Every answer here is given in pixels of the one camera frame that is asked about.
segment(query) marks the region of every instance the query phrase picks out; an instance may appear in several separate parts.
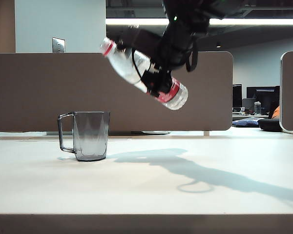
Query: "white wall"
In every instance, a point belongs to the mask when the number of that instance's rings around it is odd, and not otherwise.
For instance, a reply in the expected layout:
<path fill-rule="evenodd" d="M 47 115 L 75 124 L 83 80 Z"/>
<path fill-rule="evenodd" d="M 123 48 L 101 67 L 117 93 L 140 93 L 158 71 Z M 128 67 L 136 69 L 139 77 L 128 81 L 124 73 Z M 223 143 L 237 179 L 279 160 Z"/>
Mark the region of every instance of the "white wall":
<path fill-rule="evenodd" d="M 242 84 L 243 98 L 248 86 L 280 85 L 280 58 L 287 51 L 293 51 L 293 38 L 230 50 L 234 61 L 233 83 Z"/>
<path fill-rule="evenodd" d="M 106 35 L 105 0 L 15 0 L 16 53 L 98 52 Z"/>

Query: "light switch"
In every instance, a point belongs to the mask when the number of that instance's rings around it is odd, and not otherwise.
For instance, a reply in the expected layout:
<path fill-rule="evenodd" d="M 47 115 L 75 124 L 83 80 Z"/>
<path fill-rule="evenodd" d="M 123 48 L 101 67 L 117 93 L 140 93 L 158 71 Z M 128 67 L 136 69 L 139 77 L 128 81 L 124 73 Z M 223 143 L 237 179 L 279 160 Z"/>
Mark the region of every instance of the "light switch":
<path fill-rule="evenodd" d="M 60 38 L 52 38 L 52 52 L 64 53 L 65 52 L 65 40 Z"/>

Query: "red bottle label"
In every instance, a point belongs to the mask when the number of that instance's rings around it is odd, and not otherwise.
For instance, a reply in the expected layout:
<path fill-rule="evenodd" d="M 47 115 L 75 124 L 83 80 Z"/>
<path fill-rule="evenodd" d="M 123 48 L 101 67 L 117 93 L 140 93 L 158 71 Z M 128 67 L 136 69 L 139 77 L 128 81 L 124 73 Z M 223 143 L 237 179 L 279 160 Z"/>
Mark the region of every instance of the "red bottle label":
<path fill-rule="evenodd" d="M 155 99 L 158 100 L 160 103 L 166 103 L 173 99 L 174 96 L 176 96 L 177 92 L 180 88 L 180 82 L 176 80 L 174 77 L 171 78 L 172 85 L 170 88 L 170 92 L 165 94 L 163 92 L 159 92 L 159 97 L 156 97 Z"/>
<path fill-rule="evenodd" d="M 111 40 L 111 44 L 108 46 L 108 48 L 106 49 L 106 51 L 103 53 L 103 56 L 106 57 L 108 55 L 108 53 L 111 51 L 111 49 L 113 48 L 114 45 L 114 41 Z"/>

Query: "water bottle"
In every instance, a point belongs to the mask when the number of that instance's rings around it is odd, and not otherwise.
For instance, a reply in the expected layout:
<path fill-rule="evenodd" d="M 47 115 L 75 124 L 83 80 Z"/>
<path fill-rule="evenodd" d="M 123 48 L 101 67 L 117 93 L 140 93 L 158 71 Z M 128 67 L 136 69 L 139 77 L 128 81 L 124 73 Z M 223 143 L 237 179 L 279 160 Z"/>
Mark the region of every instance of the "water bottle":
<path fill-rule="evenodd" d="M 254 110 L 255 110 L 255 115 L 260 115 L 261 112 L 261 103 L 259 101 L 254 102 Z"/>
<path fill-rule="evenodd" d="M 139 74 L 132 63 L 131 53 L 126 53 L 117 49 L 116 43 L 109 38 L 105 38 L 101 44 L 102 54 L 108 58 L 114 70 L 127 82 L 133 84 L 142 92 L 147 93 L 147 87 L 141 81 Z M 145 70 L 150 69 L 150 58 L 139 51 L 135 51 L 134 59 L 141 75 Z M 177 79 L 172 77 L 170 91 L 166 94 L 159 92 L 155 99 L 171 110 L 180 109 L 188 98 L 187 88 Z"/>

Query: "cubicle partition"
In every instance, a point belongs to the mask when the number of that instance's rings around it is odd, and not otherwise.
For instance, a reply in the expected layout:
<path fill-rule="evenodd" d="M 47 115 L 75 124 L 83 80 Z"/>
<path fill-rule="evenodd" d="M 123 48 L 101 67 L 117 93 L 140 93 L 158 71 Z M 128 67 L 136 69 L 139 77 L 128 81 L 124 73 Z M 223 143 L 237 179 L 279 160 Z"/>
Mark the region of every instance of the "cubicle partition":
<path fill-rule="evenodd" d="M 201 52 L 195 71 L 173 76 L 189 93 L 178 111 L 124 81 L 101 54 L 0 54 L 0 131 L 57 131 L 57 116 L 71 111 L 110 111 L 112 132 L 231 126 L 230 53 Z"/>
<path fill-rule="evenodd" d="M 293 51 L 281 57 L 280 125 L 293 131 Z"/>

